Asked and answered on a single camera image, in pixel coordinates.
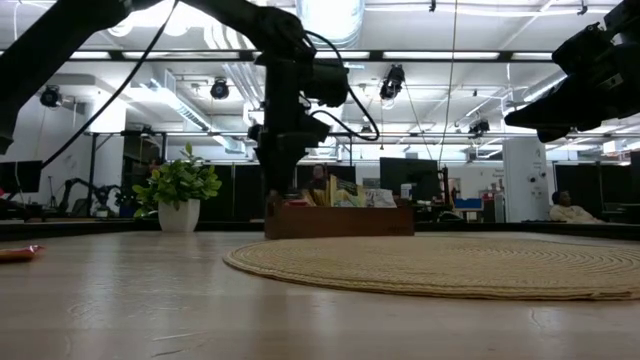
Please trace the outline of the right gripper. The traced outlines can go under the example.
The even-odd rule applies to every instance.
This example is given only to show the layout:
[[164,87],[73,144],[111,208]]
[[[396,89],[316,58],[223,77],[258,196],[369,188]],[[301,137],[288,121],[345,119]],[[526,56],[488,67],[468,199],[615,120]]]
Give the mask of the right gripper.
[[[509,126],[587,131],[640,113],[640,22],[591,24],[552,53],[566,74],[555,92],[505,117]],[[575,116],[577,121],[553,116]]]

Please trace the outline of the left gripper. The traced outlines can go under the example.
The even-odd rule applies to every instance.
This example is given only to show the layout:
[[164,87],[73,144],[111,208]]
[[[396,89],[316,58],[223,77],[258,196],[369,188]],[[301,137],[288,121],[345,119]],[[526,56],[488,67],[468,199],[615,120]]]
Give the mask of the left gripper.
[[254,150],[262,171],[263,198],[284,197],[295,192],[296,168],[312,140],[311,132],[305,128],[306,122],[306,111],[298,107],[289,115],[265,112],[262,124],[249,127],[247,136],[257,143]]

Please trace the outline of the wooden tea organizer box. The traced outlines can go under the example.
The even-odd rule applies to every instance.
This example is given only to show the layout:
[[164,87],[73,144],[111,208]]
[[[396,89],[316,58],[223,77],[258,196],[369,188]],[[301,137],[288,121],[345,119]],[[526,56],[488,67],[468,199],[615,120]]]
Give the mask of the wooden tea organizer box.
[[268,213],[265,237],[270,240],[327,237],[412,236],[413,211],[401,208],[292,207]]

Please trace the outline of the person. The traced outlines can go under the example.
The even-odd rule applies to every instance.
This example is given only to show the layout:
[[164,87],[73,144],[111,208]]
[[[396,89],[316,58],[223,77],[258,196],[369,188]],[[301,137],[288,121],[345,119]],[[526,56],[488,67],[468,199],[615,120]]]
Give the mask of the person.
[[570,194],[567,191],[556,191],[551,196],[553,205],[549,211],[552,221],[576,224],[603,223],[584,208],[573,205]]
[[323,164],[315,164],[312,169],[312,178],[307,183],[308,190],[322,190],[327,188],[328,172]]

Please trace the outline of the white pillar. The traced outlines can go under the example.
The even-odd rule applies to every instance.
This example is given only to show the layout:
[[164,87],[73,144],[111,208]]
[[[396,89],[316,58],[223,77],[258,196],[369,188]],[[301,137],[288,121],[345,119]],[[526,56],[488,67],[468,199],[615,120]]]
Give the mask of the white pillar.
[[548,219],[549,188],[546,149],[537,138],[503,143],[506,220],[511,223]]

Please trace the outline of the green plant in white pot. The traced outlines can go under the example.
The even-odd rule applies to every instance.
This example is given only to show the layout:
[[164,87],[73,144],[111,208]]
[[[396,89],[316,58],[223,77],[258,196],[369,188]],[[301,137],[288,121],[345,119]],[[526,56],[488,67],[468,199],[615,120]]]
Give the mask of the green plant in white pot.
[[181,150],[183,159],[164,163],[151,171],[145,185],[133,185],[140,204],[135,218],[158,217],[161,230],[172,233],[195,231],[201,202],[218,196],[222,181],[215,167],[193,153],[187,143]]

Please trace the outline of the black monitor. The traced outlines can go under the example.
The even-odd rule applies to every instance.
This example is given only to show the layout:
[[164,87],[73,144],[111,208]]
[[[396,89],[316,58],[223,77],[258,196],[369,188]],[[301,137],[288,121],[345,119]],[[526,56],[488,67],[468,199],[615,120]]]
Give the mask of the black monitor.
[[413,187],[414,200],[431,200],[441,193],[438,163],[435,160],[381,158],[380,187],[401,194],[403,184]]
[[41,174],[41,161],[0,162],[0,189],[5,193],[37,193]]

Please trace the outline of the round woven straw placemat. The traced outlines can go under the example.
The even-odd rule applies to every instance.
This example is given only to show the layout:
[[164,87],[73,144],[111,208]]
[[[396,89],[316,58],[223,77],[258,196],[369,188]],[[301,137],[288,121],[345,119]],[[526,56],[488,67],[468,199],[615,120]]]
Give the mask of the round woven straw placemat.
[[471,236],[273,240],[227,253],[237,270],[325,288],[496,300],[640,300],[640,250]]

